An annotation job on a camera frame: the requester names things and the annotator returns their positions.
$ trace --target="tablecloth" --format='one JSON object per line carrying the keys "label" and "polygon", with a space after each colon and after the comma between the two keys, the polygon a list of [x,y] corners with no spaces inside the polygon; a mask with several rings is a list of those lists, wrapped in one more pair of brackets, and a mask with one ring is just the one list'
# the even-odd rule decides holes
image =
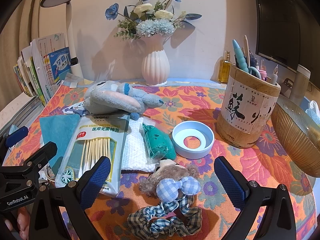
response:
{"label": "tablecloth", "polygon": [[[316,226],[316,209],[312,187],[306,175],[292,162],[276,137],[269,120],[257,144],[249,149],[238,149],[224,142],[216,132],[217,117],[220,112],[225,90],[198,86],[138,87],[148,93],[159,95],[164,105],[148,109],[146,115],[172,130],[185,120],[197,120],[207,124],[215,135],[215,143],[210,154],[199,160],[188,160],[180,156],[181,165],[194,163],[198,166],[201,192],[196,196],[195,205],[203,209],[202,228],[194,236],[185,239],[221,239],[237,217],[235,209],[226,195],[213,169],[213,161],[225,156],[230,164],[242,172],[247,180],[256,180],[261,186],[277,187],[283,183],[290,191],[297,227],[297,240],[303,239]],[[83,100],[86,88],[70,89],[61,85],[40,116],[29,128],[29,135],[19,142],[5,165],[22,165],[40,147],[41,129],[39,118],[63,114],[62,108]],[[193,144],[189,138],[186,144]],[[121,175],[120,192],[115,198],[99,195],[92,208],[86,213],[104,239],[135,239],[129,230],[126,219],[138,209],[157,205],[158,199],[140,193],[138,182],[148,174],[124,173]],[[265,208],[260,208],[247,239],[253,239],[260,225]],[[78,237],[68,221],[67,213],[61,210],[73,239]],[[171,239],[180,239],[174,235]]]}

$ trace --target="checkered bow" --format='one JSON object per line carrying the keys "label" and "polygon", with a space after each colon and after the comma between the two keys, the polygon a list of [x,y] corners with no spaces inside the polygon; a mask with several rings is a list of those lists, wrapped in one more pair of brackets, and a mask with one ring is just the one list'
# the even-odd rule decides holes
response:
{"label": "checkered bow", "polygon": [[201,186],[194,177],[183,177],[178,181],[163,179],[157,185],[156,192],[162,202],[172,202],[178,198],[179,189],[181,189],[184,195],[190,196],[199,193]]}

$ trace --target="white knitted cloth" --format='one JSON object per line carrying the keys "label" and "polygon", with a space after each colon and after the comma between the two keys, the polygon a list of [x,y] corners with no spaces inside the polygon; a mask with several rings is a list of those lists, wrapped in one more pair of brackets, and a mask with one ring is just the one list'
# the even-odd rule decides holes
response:
{"label": "white knitted cloth", "polygon": [[128,134],[124,144],[122,156],[122,170],[154,172],[159,161],[151,160],[146,150],[140,125],[143,117],[137,121],[130,119]]}

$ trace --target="glass bowl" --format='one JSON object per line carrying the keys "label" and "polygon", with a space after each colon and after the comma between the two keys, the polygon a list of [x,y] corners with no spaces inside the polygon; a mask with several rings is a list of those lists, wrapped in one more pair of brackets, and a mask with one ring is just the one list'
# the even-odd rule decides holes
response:
{"label": "glass bowl", "polygon": [[320,127],[295,103],[279,95],[271,120],[293,162],[306,174],[320,177]]}

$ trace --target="bamboo pen holder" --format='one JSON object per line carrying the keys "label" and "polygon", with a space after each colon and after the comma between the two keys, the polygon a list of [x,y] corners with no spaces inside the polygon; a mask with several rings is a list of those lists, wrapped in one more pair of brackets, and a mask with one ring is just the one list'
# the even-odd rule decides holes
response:
{"label": "bamboo pen holder", "polygon": [[238,148],[252,147],[261,135],[281,87],[231,65],[226,93],[217,120],[218,134]]}

